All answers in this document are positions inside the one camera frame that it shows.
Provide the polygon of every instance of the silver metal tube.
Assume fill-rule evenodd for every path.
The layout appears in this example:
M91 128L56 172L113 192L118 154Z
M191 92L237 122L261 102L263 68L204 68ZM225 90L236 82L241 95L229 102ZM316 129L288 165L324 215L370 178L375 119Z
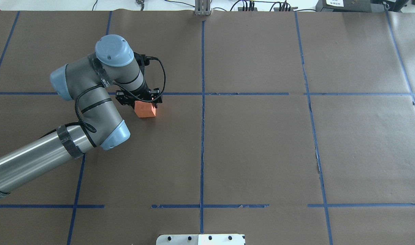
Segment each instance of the silver metal tube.
M67 130L83 153L93 148L80 126ZM0 191L9 193L72 159L57 133L51 133L0 158Z

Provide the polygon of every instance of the blue joint cap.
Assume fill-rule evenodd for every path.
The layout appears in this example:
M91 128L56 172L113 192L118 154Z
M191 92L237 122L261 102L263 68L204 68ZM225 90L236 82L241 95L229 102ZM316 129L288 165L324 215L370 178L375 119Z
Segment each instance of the blue joint cap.
M50 83L54 90L58 93L61 98L64 100L72 100L70 96L69 89L67 88L66 81L66 67L68 64L61 66L52 73L50 73Z
M122 67L133 61L133 51L119 35L110 34L96 43L96 56L105 65Z
M121 121L120 124L112 131L112 133L106 138L105 141L100 145L103 150L112 149L119 144L127 141L130 137L129 129L126 126L125 121Z

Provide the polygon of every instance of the orange cube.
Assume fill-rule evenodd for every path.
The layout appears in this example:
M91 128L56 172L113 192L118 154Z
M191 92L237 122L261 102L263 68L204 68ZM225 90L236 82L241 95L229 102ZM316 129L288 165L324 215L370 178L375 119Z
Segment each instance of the orange cube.
M155 117L156 108L152 103L135 101L135 113L138 117Z

